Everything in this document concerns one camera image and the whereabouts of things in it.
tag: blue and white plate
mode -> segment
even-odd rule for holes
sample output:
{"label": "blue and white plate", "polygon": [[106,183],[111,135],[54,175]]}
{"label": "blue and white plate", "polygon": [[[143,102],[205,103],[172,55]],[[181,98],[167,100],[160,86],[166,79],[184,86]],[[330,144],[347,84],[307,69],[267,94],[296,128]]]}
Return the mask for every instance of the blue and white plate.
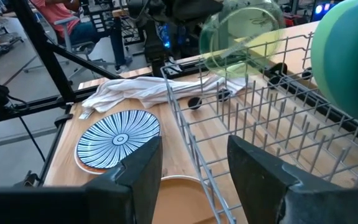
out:
{"label": "blue and white plate", "polygon": [[88,167],[110,169],[159,134],[160,123],[151,113],[118,112],[86,130],[78,141],[76,155]]}

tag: green object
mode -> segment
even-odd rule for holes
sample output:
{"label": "green object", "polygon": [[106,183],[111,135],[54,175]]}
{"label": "green object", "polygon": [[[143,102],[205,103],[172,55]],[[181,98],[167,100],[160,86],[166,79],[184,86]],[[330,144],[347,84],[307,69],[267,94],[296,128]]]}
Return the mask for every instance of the green object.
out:
{"label": "green object", "polygon": [[324,50],[324,72],[335,103],[358,119],[358,3],[331,28]]}
{"label": "green object", "polygon": [[337,20],[347,11],[358,3],[358,0],[347,0],[339,3],[333,7],[319,22],[313,36],[311,43],[311,66],[313,68],[313,76],[316,80],[319,90],[323,95],[334,105],[338,106],[334,97],[332,96],[327,84],[325,73],[325,49],[329,49],[330,46],[326,45],[328,37],[331,33],[331,29],[334,27]]}

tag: gray floor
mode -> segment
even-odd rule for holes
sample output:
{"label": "gray floor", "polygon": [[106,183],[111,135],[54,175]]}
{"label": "gray floor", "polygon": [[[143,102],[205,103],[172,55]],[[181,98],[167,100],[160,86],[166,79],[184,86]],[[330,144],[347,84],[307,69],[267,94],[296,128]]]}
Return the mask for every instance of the gray floor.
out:
{"label": "gray floor", "polygon": [[[141,45],[132,45],[129,53],[141,50]],[[21,67],[23,67],[33,56],[35,52],[30,42],[16,44],[16,47],[8,54],[0,58],[0,83],[6,83]],[[91,58],[103,58],[107,61],[114,61],[114,55],[111,50],[111,44],[108,38],[101,39],[95,47]],[[39,60],[34,60],[31,65],[40,64]],[[143,55],[134,57],[134,61],[129,68],[135,70],[146,66]],[[70,62],[69,65],[62,65],[66,76],[69,76],[77,64]],[[87,70],[81,75],[73,78],[73,88],[76,89],[79,83],[93,79],[92,73]],[[46,69],[41,68],[29,73],[20,72],[7,85],[11,95],[25,101],[36,100],[39,98],[58,94],[52,79]],[[63,114],[60,108],[44,111],[23,117],[29,129],[34,133],[50,133],[54,130],[53,122]],[[25,129],[18,118],[0,122],[0,142],[12,137],[25,136]],[[45,155],[47,155],[54,134],[36,138]],[[43,166],[35,146],[31,140],[20,141],[16,143],[0,146],[0,186],[10,186],[21,181],[28,170],[40,172]]]}

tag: chair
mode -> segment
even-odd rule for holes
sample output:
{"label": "chair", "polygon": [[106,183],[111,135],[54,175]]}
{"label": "chair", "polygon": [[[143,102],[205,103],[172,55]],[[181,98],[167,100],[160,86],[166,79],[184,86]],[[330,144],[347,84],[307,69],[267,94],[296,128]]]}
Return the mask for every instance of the chair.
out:
{"label": "chair", "polygon": [[[67,51],[69,51],[70,53],[73,53],[75,55],[85,55],[85,57],[88,61],[94,63],[97,66],[103,66],[104,69],[107,69],[107,67],[109,65],[115,65],[115,63],[113,63],[113,62],[107,62],[101,58],[96,59],[96,60],[91,60],[89,58],[89,54],[93,51],[94,47],[96,46],[96,44],[94,42],[83,42],[83,43],[75,44],[75,45],[71,44],[70,36],[68,35],[67,24],[70,21],[73,21],[75,19],[78,19],[78,17],[73,16],[73,17],[70,17],[67,19],[62,19],[62,20],[56,21],[54,23],[55,25],[63,26],[63,33],[64,33],[65,38],[64,39],[60,38],[60,36],[56,33],[56,31],[53,30],[56,35],[56,39],[54,39],[53,37],[51,37],[51,35],[49,35],[47,32],[45,32],[47,34],[49,41],[67,49]],[[48,23],[48,25],[50,27],[52,27],[52,25],[49,24],[49,22],[46,19],[45,19],[45,21]],[[44,67],[44,66],[39,65],[39,66],[35,66],[35,67],[25,68],[25,69],[23,69],[23,71],[28,73],[30,70],[33,70],[36,68],[41,68],[41,67]],[[72,82],[71,78],[83,73],[85,70],[86,70],[86,68],[84,68],[84,67],[81,67],[80,69],[76,68],[74,70],[74,72],[68,77],[69,82],[72,84],[73,82]]]}

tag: white towel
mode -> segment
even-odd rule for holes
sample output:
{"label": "white towel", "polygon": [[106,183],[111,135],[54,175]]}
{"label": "white towel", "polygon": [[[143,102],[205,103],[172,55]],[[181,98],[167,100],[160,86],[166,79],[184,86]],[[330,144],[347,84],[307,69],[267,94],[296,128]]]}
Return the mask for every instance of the white towel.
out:
{"label": "white towel", "polygon": [[[169,80],[169,85],[177,99],[187,96],[201,95],[201,82],[178,82]],[[205,95],[216,94],[216,85],[223,86],[225,78],[212,76],[203,79],[203,92]],[[245,78],[227,79],[227,89],[231,94],[236,94],[246,85]],[[94,109],[104,113],[116,106],[126,98],[140,100],[145,108],[150,108],[158,103],[167,102],[167,84],[163,78],[139,77],[136,79],[118,79],[104,82],[88,99],[82,102],[87,110]]]}

